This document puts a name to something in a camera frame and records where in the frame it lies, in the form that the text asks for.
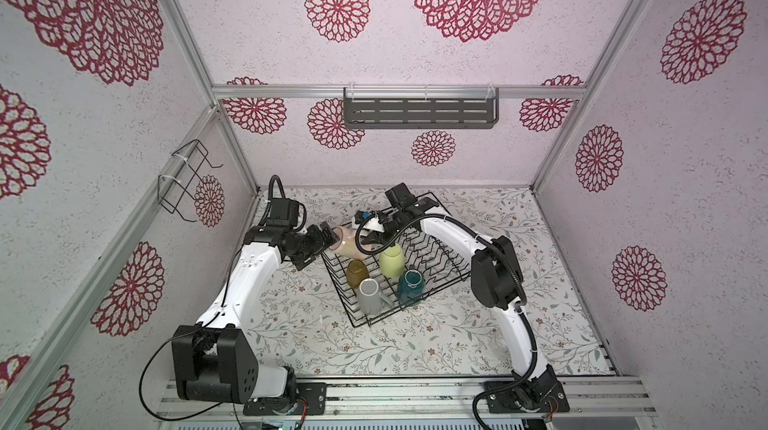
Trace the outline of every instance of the brown glass cup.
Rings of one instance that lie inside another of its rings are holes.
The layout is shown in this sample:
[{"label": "brown glass cup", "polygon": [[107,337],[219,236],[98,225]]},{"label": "brown glass cup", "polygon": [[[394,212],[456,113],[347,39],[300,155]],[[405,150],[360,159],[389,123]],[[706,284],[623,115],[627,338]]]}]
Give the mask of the brown glass cup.
[{"label": "brown glass cup", "polygon": [[360,282],[370,278],[368,273],[368,267],[360,260],[353,260],[346,268],[346,282],[350,284],[350,287],[357,290],[360,286]]}]

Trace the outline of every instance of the black wire rack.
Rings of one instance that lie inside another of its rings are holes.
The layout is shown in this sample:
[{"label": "black wire rack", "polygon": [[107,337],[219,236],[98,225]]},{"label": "black wire rack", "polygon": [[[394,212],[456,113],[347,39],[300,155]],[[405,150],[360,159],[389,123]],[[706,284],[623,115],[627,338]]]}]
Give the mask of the black wire rack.
[{"label": "black wire rack", "polygon": [[[197,151],[197,153],[202,157],[200,158],[200,162],[193,166],[190,164],[190,160],[192,160]],[[203,142],[199,140],[190,140],[188,143],[182,145],[178,150],[173,152],[171,156],[176,156],[177,158],[181,158],[184,161],[184,165],[179,168],[178,172],[174,175],[158,175],[158,203],[165,208],[169,214],[179,214],[182,220],[185,222],[197,222],[197,220],[190,220],[186,218],[184,215],[181,214],[181,211],[179,210],[179,204],[181,203],[181,199],[184,198],[184,195],[188,195],[192,200],[195,200],[194,195],[192,195],[188,188],[190,185],[192,185],[192,182],[195,180],[195,177],[197,177],[198,180],[202,180],[203,178],[198,174],[197,172],[200,170],[200,167],[203,166],[203,163],[208,164],[211,168],[221,168],[224,166],[222,165],[213,165],[210,160],[208,160],[208,149],[203,145]],[[181,175],[181,171],[184,168],[189,168],[192,170],[192,175],[190,175],[189,180],[187,183],[183,183],[179,176]],[[162,191],[163,183],[170,180],[170,185],[168,188],[165,189],[165,192]],[[179,197],[176,199],[175,202],[171,200],[168,200],[168,193],[172,191],[173,188],[178,186],[181,188],[181,193],[179,194]]]},{"label": "black wire rack", "polygon": [[[430,196],[435,202],[440,203],[440,200],[432,192],[419,195],[418,198],[423,196]],[[469,277],[471,270],[469,263],[453,249],[431,235],[419,232],[414,228],[408,228],[397,239],[397,243],[405,253],[406,268],[416,268],[422,273],[424,291],[418,298],[400,303],[397,298],[398,279],[389,279],[381,273],[378,255],[369,256],[362,262],[368,267],[370,277],[379,283],[379,289],[390,299],[393,305],[393,308],[384,308],[381,313],[372,316],[368,316],[360,310],[357,294],[346,281],[346,268],[352,259],[335,255],[330,251],[322,253],[322,261],[326,264],[326,270],[331,276],[333,286],[339,294],[341,304],[353,327],[365,324],[370,326],[380,322]]]}]

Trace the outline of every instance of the table surface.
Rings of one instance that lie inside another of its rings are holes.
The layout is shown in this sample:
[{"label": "table surface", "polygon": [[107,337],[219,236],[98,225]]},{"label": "table surface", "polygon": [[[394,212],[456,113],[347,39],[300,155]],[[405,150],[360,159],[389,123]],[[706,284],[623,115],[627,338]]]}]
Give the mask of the table surface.
[{"label": "table surface", "polygon": [[[385,188],[286,188],[306,205],[310,223],[331,226],[357,210],[389,204]],[[528,319],[559,375],[615,375],[563,268],[530,190],[431,188],[448,210],[479,233],[514,244],[528,295]],[[413,189],[422,193],[427,189]],[[260,203],[256,220],[264,211]],[[370,327],[352,327],[322,260],[299,272],[283,263],[244,319],[261,362],[298,375],[497,375],[511,362],[491,311],[469,281],[456,283]]]}]

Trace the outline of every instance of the black wire dish rack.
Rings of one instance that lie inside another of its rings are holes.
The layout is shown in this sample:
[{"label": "black wire dish rack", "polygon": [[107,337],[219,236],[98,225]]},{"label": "black wire dish rack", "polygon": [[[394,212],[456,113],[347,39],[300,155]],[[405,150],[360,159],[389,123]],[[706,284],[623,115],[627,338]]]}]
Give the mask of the black wire dish rack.
[{"label": "black wire dish rack", "polygon": [[[440,200],[434,193],[427,192],[426,194],[419,195],[418,198],[420,199],[424,196],[429,196],[440,204]],[[469,277],[469,263],[453,249],[431,235],[419,232],[414,228],[408,228],[398,237],[397,243],[399,243],[405,253],[406,269],[416,268],[422,273],[424,291],[419,297],[400,303],[397,293],[398,280],[389,279],[381,273],[378,255],[369,256],[362,262],[368,267],[370,278],[379,283],[379,289],[381,289],[382,294],[392,302],[393,306],[391,309],[384,307],[381,313],[371,316],[366,315],[360,310],[357,294],[346,281],[346,268],[352,259],[335,255],[329,250],[322,253],[322,261],[326,264],[326,270],[328,270],[331,276],[333,286],[339,294],[341,304],[346,315],[350,318],[353,327],[365,324],[370,326],[380,322]]]}]

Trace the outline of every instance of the wall-mounted wire holder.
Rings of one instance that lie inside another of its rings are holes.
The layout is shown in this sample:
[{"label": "wall-mounted wire holder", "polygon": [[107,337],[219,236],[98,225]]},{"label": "wall-mounted wire holder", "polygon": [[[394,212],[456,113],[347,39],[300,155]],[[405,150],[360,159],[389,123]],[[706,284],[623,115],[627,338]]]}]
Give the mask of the wall-mounted wire holder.
[{"label": "wall-mounted wire holder", "polygon": [[[202,158],[200,159],[200,162],[197,165],[193,166],[192,164],[190,164],[190,160],[192,160],[192,158],[196,155],[195,152],[200,154]],[[192,185],[192,182],[195,181],[195,178],[197,178],[197,180],[199,181],[202,181],[203,179],[202,176],[200,176],[200,174],[198,174],[197,172],[200,170],[200,167],[203,166],[203,163],[208,164],[208,166],[210,166],[211,168],[221,168],[222,166],[224,166],[224,164],[213,165],[210,162],[210,160],[208,160],[208,149],[205,147],[205,145],[203,145],[203,142],[199,140],[189,141],[188,143],[180,147],[178,150],[173,152],[171,156],[181,158],[184,161],[184,165],[181,168],[179,168],[179,171],[176,172],[176,174],[174,175],[158,175],[158,203],[163,208],[165,208],[168,211],[168,213],[170,213],[171,215],[179,214],[181,219],[184,220],[185,222],[190,222],[190,223],[197,222],[197,220],[190,220],[184,215],[182,215],[181,211],[179,210],[179,204],[181,203],[181,199],[184,198],[184,195],[188,195],[192,200],[195,200],[194,195],[192,195],[188,191],[188,188],[190,185]],[[181,172],[184,168],[189,168],[190,170],[192,170],[192,175],[190,175],[190,178],[187,181],[187,183],[182,182],[181,179],[179,178],[179,175],[181,175]],[[167,188],[165,189],[165,192],[163,192],[162,186],[164,182],[168,180],[170,180],[170,185],[168,185]],[[168,193],[170,193],[172,189],[175,188],[176,186],[181,188],[181,194],[176,199],[176,201],[173,202],[171,200],[168,200],[168,198],[166,197],[168,196]]]},{"label": "wall-mounted wire holder", "polygon": [[[423,196],[430,196],[435,202],[440,202],[432,192],[419,195],[418,198]],[[414,267],[422,273],[425,281],[424,291],[418,298],[400,303],[397,292],[398,279],[389,279],[381,273],[378,255],[369,256],[362,262],[368,267],[370,277],[379,283],[379,289],[393,305],[393,308],[384,308],[381,313],[372,316],[360,311],[357,294],[346,281],[346,268],[352,259],[338,256],[328,250],[322,253],[322,261],[326,264],[326,270],[331,276],[333,286],[339,294],[341,304],[352,326],[373,325],[469,277],[471,270],[469,262],[431,235],[408,228],[400,235],[397,243],[406,255],[406,268]]]},{"label": "wall-mounted wire holder", "polygon": [[488,86],[485,98],[360,98],[344,88],[344,126],[353,129],[493,128],[498,122],[498,89]]}]

